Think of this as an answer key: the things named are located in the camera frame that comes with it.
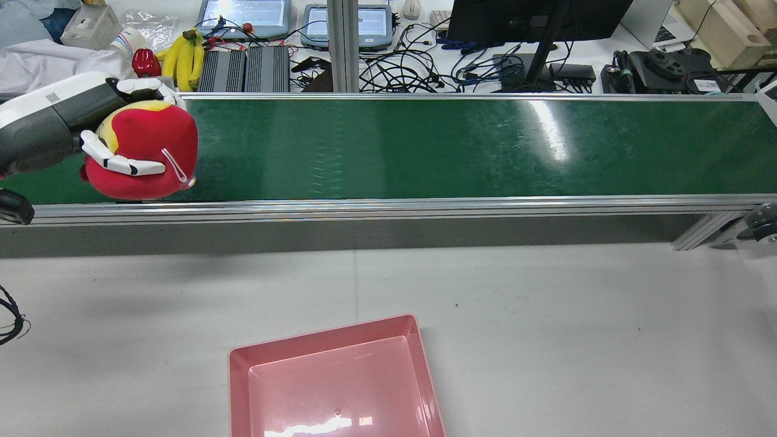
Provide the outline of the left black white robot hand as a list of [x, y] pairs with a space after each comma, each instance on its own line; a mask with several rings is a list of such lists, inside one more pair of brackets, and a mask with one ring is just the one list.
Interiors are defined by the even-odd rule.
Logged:
[[183, 97], [158, 78], [119, 80], [105, 72], [78, 74], [12, 98], [1, 108], [2, 177], [58, 165], [81, 151], [81, 132], [145, 101], [186, 110]]

